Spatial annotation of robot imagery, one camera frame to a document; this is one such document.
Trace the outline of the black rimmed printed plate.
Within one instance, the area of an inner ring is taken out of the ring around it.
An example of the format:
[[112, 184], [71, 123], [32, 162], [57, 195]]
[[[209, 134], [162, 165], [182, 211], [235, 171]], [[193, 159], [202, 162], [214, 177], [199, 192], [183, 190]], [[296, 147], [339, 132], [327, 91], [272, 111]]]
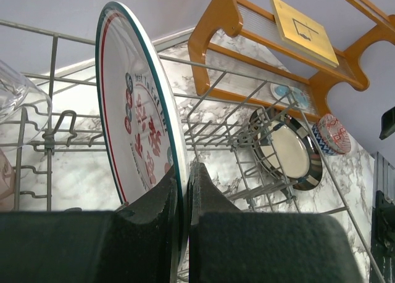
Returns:
[[121, 2], [108, 2], [100, 13], [95, 67], [102, 131], [118, 197], [132, 203], [173, 170], [178, 256], [184, 258], [190, 170], [180, 114], [153, 43]]

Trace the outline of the black rimmed cream plate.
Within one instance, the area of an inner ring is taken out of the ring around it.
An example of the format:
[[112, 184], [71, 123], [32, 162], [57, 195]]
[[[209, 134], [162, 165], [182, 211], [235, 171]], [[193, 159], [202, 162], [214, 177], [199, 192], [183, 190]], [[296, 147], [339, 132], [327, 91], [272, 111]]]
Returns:
[[320, 152], [308, 130], [276, 109], [255, 110], [249, 123], [254, 153], [263, 168], [299, 191], [315, 189], [323, 176]]

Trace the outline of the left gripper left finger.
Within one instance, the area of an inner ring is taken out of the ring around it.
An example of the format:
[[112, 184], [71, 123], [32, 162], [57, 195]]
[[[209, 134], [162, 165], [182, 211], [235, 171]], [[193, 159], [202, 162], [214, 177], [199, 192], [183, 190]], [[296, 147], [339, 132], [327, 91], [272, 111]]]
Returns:
[[175, 282], [173, 170], [119, 211], [1, 214], [2, 282]]

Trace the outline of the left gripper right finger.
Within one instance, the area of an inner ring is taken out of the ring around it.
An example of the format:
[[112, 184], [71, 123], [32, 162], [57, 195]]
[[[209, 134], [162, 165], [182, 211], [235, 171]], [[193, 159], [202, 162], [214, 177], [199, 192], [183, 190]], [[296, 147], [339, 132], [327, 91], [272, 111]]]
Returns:
[[336, 219], [311, 213], [243, 212], [206, 166], [189, 180], [190, 282], [362, 282]]

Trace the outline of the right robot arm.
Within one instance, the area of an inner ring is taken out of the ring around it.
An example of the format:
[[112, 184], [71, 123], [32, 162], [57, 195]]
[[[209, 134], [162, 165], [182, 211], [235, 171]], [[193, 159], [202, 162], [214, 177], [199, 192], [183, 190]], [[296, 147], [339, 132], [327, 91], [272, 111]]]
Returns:
[[395, 107], [387, 110], [381, 116], [380, 140], [385, 140], [395, 132]]

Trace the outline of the pink cream mug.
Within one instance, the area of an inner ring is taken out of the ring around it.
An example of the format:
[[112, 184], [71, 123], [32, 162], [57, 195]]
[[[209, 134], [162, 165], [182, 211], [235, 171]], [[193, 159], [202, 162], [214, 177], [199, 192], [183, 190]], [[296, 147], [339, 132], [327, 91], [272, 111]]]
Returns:
[[1, 150], [1, 212], [11, 211], [14, 208], [15, 171]]

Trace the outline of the clear drinking glass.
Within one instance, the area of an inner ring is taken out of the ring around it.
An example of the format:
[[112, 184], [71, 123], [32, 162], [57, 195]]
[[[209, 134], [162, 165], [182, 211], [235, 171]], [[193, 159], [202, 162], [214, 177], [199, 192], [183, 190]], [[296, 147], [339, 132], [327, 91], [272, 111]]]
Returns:
[[1, 146], [14, 150], [31, 142], [48, 124], [52, 100], [25, 75], [1, 61]]

